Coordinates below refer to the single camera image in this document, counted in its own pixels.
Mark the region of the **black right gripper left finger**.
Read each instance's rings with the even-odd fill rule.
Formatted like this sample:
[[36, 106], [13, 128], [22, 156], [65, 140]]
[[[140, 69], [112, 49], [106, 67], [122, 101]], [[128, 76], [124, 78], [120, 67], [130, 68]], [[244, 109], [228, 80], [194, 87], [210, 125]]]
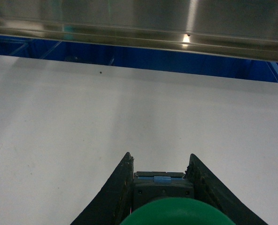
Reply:
[[73, 225], [119, 225], [130, 214], [134, 158], [123, 156], [98, 194], [72, 222]]

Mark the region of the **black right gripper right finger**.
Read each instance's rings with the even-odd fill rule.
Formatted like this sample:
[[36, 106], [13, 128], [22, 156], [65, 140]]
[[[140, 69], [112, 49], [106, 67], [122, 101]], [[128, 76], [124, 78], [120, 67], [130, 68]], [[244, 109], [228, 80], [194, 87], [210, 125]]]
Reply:
[[213, 206], [236, 225], [265, 225], [263, 219], [250, 210], [214, 173], [191, 154], [186, 169], [187, 179], [193, 183], [194, 198]]

